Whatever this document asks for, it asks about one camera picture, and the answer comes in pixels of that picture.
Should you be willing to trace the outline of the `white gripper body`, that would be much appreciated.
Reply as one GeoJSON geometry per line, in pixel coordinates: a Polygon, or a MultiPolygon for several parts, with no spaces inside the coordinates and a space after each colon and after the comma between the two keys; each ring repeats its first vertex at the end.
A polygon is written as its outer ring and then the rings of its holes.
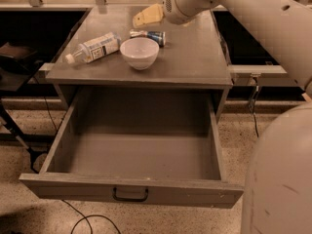
{"type": "Polygon", "coordinates": [[[185,24],[203,11],[217,6],[213,0],[163,0],[165,19],[173,24],[185,24]]]}

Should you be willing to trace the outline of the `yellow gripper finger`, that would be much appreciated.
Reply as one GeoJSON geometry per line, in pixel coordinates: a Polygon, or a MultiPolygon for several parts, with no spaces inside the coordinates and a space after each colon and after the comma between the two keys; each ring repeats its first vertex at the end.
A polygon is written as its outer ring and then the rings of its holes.
{"type": "Polygon", "coordinates": [[[138,28],[151,23],[158,23],[162,21],[163,17],[163,7],[160,4],[153,4],[133,17],[133,26],[138,28]]]}

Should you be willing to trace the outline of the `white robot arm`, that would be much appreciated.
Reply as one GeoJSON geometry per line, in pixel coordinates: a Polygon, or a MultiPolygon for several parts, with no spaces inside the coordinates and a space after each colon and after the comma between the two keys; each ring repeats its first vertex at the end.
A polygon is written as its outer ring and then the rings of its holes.
{"type": "MultiPolygon", "coordinates": [[[[312,91],[312,10],[294,0],[163,0],[136,14],[136,27],[187,23],[224,7],[276,60],[261,85],[312,91]]],[[[278,116],[253,148],[245,179],[241,234],[312,234],[312,102],[278,116]]]]}

